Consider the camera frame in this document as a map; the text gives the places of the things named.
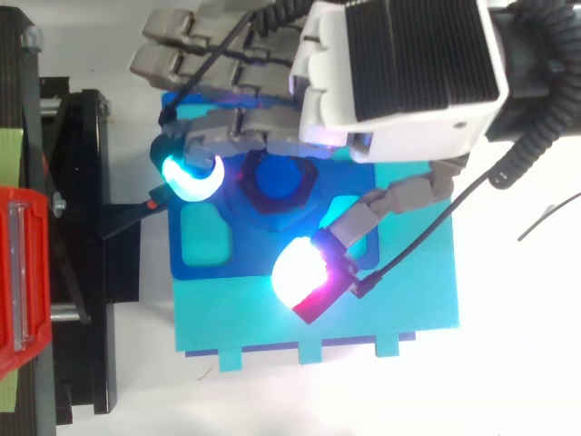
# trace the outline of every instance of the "robotic hand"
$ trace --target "robotic hand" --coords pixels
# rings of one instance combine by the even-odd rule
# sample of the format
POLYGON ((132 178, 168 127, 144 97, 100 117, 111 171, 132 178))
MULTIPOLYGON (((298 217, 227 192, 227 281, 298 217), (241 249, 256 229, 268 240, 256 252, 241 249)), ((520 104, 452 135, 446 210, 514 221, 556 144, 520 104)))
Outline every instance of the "robotic hand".
POLYGON ((152 86, 177 92, 162 111, 151 157, 183 200, 212 195, 223 178, 221 158, 235 154, 329 159, 347 148, 357 163, 431 161, 430 173, 366 194, 282 253, 275 291, 306 322, 347 290, 364 296, 486 180, 511 186, 581 109, 581 25, 565 0, 519 0, 506 10, 488 10, 485 0, 222 0, 208 7, 212 16, 154 11, 143 29, 151 42, 131 65, 152 86), (512 150, 404 253, 358 280, 347 249, 388 213, 450 197, 470 150, 512 108, 522 83, 534 82, 519 76, 523 55, 534 58, 529 70, 543 71, 537 81, 549 91, 521 117, 512 150), (177 120, 186 97, 221 109, 177 120), (294 283, 281 266, 291 252, 320 271, 282 291, 294 283))

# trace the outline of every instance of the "blue puzzle board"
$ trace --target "blue puzzle board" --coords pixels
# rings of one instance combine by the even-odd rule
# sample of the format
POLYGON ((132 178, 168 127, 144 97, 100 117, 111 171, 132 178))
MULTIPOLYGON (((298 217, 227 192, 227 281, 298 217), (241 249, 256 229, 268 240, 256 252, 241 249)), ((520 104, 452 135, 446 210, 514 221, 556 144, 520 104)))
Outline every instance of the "blue puzzle board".
MULTIPOLYGON (((170 204, 173 278, 200 280, 269 275, 279 254, 293 239, 313 235, 321 222, 330 223, 331 206, 334 215, 339 216, 343 212, 339 208, 346 210, 375 187, 373 165, 312 159, 319 176, 306 204, 286 213, 264 215, 238 185, 244 159, 240 155, 224 160, 224 182, 205 202, 186 203, 176 199, 170 204)), ((279 161, 283 164, 288 161, 281 157, 271 159, 273 163, 267 157, 265 164, 273 165, 274 171, 284 166, 279 161)), ((356 247, 357 250, 360 251, 356 253, 358 267, 375 269, 379 264, 378 231, 369 233, 365 247, 356 247)))
MULTIPOLYGON (((207 106, 186 106, 182 116, 192 116, 192 110, 201 116, 207 106)), ((386 187, 427 170, 423 163, 375 165, 376 185, 386 187)), ((378 228, 379 264, 399 254, 446 206, 441 203, 384 220, 378 228)), ((212 216, 206 218, 206 223, 195 225, 212 227, 212 216)), ((373 338, 378 357, 395 356, 400 333, 458 326, 452 223, 445 222, 365 298, 346 293, 310 325, 276 298, 268 276, 174 279, 173 294, 177 351, 190 355, 217 351, 221 371, 239 370, 243 352, 276 344, 297 346, 300 363, 320 362, 323 344, 360 338, 367 342, 373 338)))

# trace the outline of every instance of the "white background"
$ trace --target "white background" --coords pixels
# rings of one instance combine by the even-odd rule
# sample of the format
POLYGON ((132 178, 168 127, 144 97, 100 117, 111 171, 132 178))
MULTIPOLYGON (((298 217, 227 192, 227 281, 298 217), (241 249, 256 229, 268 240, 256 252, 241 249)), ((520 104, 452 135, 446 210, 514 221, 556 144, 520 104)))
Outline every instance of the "white background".
MULTIPOLYGON (((68 75, 74 91, 96 88, 111 100, 110 200, 144 201, 159 183, 148 152, 160 93, 127 66, 151 10, 195 2, 3 3, 43 27, 42 75, 68 75)), ((480 145, 458 189, 506 149, 480 145)), ((300 367, 296 351, 263 352, 228 374, 216 357, 185 359, 174 352, 167 219, 148 219, 141 301, 115 307, 119 402, 108 416, 75 408, 58 434, 581 434, 581 202, 516 243, 550 204, 581 191, 580 164, 581 144, 559 143, 510 191, 484 186, 458 210, 461 327, 419 333, 394 359, 376 359, 372 345, 335 347, 323 364, 300 367)))

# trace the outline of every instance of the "green tape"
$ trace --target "green tape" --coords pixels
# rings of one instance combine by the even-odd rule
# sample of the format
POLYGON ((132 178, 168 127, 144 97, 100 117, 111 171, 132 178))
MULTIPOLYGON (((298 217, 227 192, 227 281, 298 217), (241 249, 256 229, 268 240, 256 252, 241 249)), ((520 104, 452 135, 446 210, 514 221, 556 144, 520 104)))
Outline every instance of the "green tape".
POLYGON ((22 129, 0 129, 0 186, 18 186, 22 129))
MULTIPOLYGON (((18 186, 23 135, 22 129, 0 129, 0 186, 18 186)), ((18 370, 0 381, 0 412, 15 411, 17 386, 18 370)))
POLYGON ((0 381, 0 412, 14 413, 16 407, 16 386, 18 370, 9 372, 0 381))

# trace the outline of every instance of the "light blue base plate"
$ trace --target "light blue base plate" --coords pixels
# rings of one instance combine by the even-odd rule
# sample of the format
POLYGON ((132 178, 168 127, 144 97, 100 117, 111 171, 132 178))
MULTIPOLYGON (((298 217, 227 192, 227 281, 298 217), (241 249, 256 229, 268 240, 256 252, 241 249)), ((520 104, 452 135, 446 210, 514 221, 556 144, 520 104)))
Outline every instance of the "light blue base plate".
MULTIPOLYGON (((377 186, 427 169, 423 163, 376 165, 377 186)), ((399 254, 447 205, 384 220, 379 264, 399 254)), ((198 228, 211 226, 202 218, 189 219, 198 228)), ((243 348, 287 342, 298 343, 300 363, 321 362, 323 340, 364 336, 375 337, 378 357, 397 356, 400 333, 458 326, 452 222, 446 221, 365 298, 346 293, 311 325, 277 299, 270 277, 174 280, 173 294, 177 351, 218 350, 221 371, 241 369, 243 348)))

